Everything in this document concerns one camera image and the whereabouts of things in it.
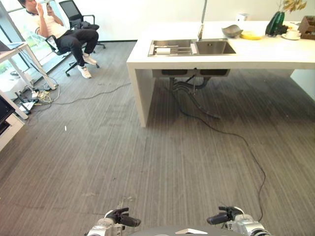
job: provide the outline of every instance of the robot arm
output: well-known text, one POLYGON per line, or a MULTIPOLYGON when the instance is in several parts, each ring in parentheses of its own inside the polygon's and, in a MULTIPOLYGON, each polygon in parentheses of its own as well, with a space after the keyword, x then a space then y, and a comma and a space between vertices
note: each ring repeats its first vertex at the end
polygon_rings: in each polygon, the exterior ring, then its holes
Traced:
POLYGON ((211 225, 225 223, 229 231, 234 231, 247 236, 271 236, 258 221, 254 221, 251 215, 235 206, 220 206, 218 215, 209 217, 207 222, 211 225))
POLYGON ((141 220, 129 216, 129 208, 109 211, 85 234, 86 236, 121 236, 125 226, 137 227, 141 220))

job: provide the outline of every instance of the yellow plate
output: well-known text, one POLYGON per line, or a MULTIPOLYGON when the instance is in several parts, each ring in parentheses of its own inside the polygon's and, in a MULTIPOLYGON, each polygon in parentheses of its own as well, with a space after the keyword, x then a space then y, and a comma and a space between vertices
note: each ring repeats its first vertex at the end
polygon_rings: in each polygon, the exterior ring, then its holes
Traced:
POLYGON ((262 36, 255 34, 252 31, 243 31, 241 33, 241 38, 249 39, 249 40, 259 40, 262 36))

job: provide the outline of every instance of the wall baseboard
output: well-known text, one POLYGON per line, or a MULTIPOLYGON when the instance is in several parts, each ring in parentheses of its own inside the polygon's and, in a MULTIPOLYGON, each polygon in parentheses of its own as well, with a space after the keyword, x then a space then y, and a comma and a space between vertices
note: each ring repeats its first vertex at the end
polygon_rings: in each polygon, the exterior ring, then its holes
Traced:
POLYGON ((99 41, 99 43, 118 43, 118 42, 137 42, 138 39, 134 40, 111 40, 111 41, 99 41))

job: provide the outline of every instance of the black cable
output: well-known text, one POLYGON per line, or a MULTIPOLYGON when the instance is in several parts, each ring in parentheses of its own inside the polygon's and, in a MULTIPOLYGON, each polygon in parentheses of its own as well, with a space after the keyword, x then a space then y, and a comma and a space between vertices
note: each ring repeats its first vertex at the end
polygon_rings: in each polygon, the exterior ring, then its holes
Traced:
POLYGON ((49 104, 44 104, 44 105, 42 105, 42 106, 46 106, 46 105, 49 105, 49 107, 46 107, 46 108, 41 109, 41 110, 35 110, 35 111, 32 111, 32 113, 36 113, 36 112, 43 112, 43 111, 45 111, 45 110, 48 110, 49 108, 51 108, 52 103, 49 103, 49 104))
POLYGON ((196 75, 191 76, 189 79, 186 80, 186 83, 188 83, 192 78, 194 78, 196 75))
POLYGON ((247 147, 248 147, 248 149, 249 149, 249 151, 250 151, 250 153, 251 153, 251 155, 252 155, 252 158, 254 159, 255 163, 257 164, 257 166, 260 168, 261 172, 262 172, 263 175, 264 175, 264 180, 263 180, 263 182, 262 182, 262 184, 261 184, 261 186, 260 186, 260 188, 259 188, 259 191, 258 191, 258 203, 259 203, 259 208, 260 208, 260 212, 261 212, 261 216, 260 216, 260 219, 258 220, 258 222, 260 222, 261 219, 262 219, 262 217, 263 217, 263 215, 264 215, 264 214, 263 214, 263 210, 262 210, 262 206, 261 206, 261 197, 260 197, 260 194, 261 194, 262 187, 264 186, 265 181, 266 181, 266 173, 265 173, 263 167, 262 167, 262 166, 260 165, 260 163, 257 161, 257 159, 256 159, 255 155, 253 154, 253 152, 252 152, 252 150, 251 150, 251 148, 250 148, 250 145, 248 144, 248 142, 246 141, 246 139, 245 139, 243 136, 238 135, 238 134, 220 131, 220 130, 218 130, 218 129, 212 127, 211 125, 209 125, 209 124, 208 124, 207 122, 205 122, 202 118, 199 118, 199 117, 196 117, 196 116, 193 116, 193 115, 190 115, 190 114, 186 113, 185 111, 183 111, 183 109, 182 109, 182 107, 181 107, 179 101, 176 99, 174 93, 172 93, 170 90, 168 90, 168 91, 172 94, 174 100, 176 101, 176 103, 177 103, 177 105, 178 105, 179 110, 180 110, 181 113, 183 113, 185 116, 198 119, 198 120, 200 120, 201 122, 203 122, 206 126, 208 126, 210 129, 212 129, 212 130, 214 130, 214 131, 216 131, 216 132, 219 132, 219 133, 222 133, 222 134, 228 134, 228 135, 236 136, 236 137, 238 137, 238 138, 241 138, 241 139, 245 142, 245 144, 247 145, 247 147))
POLYGON ((68 104, 72 104, 72 103, 75 103, 77 101, 80 101, 80 100, 88 100, 88 99, 92 99, 92 98, 95 98, 101 94, 108 94, 108 93, 112 93, 112 92, 115 92, 116 90, 120 89, 121 87, 124 87, 124 86, 127 86, 127 85, 130 85, 131 83, 128 83, 128 84, 124 84, 124 85, 120 85, 119 87, 115 88, 114 90, 111 90, 111 91, 108 91, 108 92, 100 92, 98 93, 97 95, 94 95, 92 97, 85 97, 85 98, 78 98, 72 102, 65 102, 65 103, 56 103, 56 102, 53 102, 52 104, 56 104, 56 105, 68 105, 68 104))

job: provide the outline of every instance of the green vase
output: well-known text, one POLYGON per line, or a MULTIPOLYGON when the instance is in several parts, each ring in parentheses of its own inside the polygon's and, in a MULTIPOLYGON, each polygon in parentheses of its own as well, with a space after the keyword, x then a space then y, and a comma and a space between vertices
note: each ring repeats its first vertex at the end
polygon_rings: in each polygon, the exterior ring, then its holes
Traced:
POLYGON ((268 36, 276 36, 279 34, 279 29, 281 28, 284 22, 284 12, 277 11, 275 15, 272 17, 271 21, 267 25, 266 35, 268 36))

